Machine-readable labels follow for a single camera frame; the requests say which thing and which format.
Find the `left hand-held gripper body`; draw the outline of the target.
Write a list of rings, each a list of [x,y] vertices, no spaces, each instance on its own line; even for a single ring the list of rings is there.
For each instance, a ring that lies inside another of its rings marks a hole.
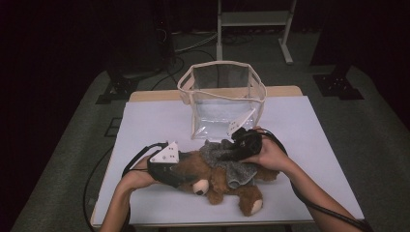
[[[189,174],[177,171],[180,164],[179,148],[176,142],[166,143],[164,148],[154,152],[148,159],[148,172],[158,182],[178,188],[183,184],[183,178]]]

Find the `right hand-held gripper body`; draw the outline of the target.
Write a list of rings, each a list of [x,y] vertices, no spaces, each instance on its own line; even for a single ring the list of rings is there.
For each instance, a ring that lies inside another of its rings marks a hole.
[[[233,140],[231,147],[232,153],[240,151],[246,155],[246,159],[257,155],[262,148],[261,134],[252,128],[246,126],[252,122],[251,118],[255,109],[241,114],[228,125],[227,135]]]

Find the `grey knit doll sweater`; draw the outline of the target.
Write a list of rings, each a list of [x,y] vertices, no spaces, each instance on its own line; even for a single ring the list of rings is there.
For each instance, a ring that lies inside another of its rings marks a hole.
[[[257,173],[255,164],[226,160],[227,157],[235,154],[235,145],[227,139],[223,139],[221,142],[206,140],[199,152],[212,168],[220,167],[226,171],[226,182],[232,189],[252,183],[252,179]]]

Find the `brown teddy bear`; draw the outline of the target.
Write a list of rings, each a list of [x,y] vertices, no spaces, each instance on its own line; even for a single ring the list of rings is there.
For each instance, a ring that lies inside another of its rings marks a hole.
[[[220,167],[212,168],[205,162],[199,151],[190,152],[190,157],[180,160],[177,171],[182,174],[194,175],[197,182],[190,188],[179,186],[180,190],[190,191],[197,195],[205,195],[212,205],[218,205],[223,201],[225,195],[236,195],[239,198],[239,209],[245,217],[258,213],[263,207],[263,194],[254,182],[273,182],[278,171],[267,169],[256,164],[257,173],[252,183],[230,188],[226,182],[226,171]]]

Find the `person's right hand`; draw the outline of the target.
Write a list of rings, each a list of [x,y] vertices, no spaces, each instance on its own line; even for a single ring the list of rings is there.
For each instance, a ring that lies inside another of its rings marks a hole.
[[[259,164],[267,169],[288,173],[295,165],[278,146],[278,144],[267,135],[262,136],[262,148],[257,155],[243,159],[243,162]]]

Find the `person's left hand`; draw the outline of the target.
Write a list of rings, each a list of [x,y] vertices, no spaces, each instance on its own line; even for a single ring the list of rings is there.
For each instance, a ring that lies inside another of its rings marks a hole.
[[[148,173],[148,158],[141,159],[131,171],[129,171],[120,181],[121,188],[127,191],[134,191],[136,189],[147,188],[153,184],[157,184],[156,181]]]

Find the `clear plastic bag beige trim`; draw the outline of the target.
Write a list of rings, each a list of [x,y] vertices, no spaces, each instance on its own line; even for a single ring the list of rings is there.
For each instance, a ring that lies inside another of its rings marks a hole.
[[[235,61],[191,66],[177,88],[192,111],[193,139],[223,139],[259,122],[267,89],[254,68]]]

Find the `dark floor hatch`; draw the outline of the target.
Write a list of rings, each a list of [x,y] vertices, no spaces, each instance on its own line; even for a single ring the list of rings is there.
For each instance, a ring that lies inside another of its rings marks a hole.
[[[121,117],[113,117],[104,133],[105,137],[116,137],[122,122]]]

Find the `black stand base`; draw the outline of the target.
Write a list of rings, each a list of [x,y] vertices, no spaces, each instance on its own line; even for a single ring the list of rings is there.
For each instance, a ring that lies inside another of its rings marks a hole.
[[[350,65],[338,64],[330,73],[315,74],[315,81],[323,97],[338,97],[343,101],[362,100],[360,91],[352,86],[347,79]]]
[[[113,101],[128,100],[137,89],[138,81],[131,78],[111,78],[96,104],[110,104]]]

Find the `white metal stand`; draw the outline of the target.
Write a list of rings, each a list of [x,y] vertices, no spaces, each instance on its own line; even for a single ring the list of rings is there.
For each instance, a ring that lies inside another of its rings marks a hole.
[[[287,65],[294,63],[287,46],[287,40],[293,21],[297,0],[292,0],[287,11],[268,12],[224,12],[221,0],[218,0],[217,13],[217,59],[223,59],[222,50],[222,29],[225,27],[251,27],[251,26],[283,26],[284,32],[278,39],[284,61]]]

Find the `black equipment tower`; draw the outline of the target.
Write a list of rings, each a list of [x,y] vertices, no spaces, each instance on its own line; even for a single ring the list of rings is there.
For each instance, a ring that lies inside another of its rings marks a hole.
[[[166,63],[174,63],[175,50],[169,0],[153,0],[153,19],[161,57]]]

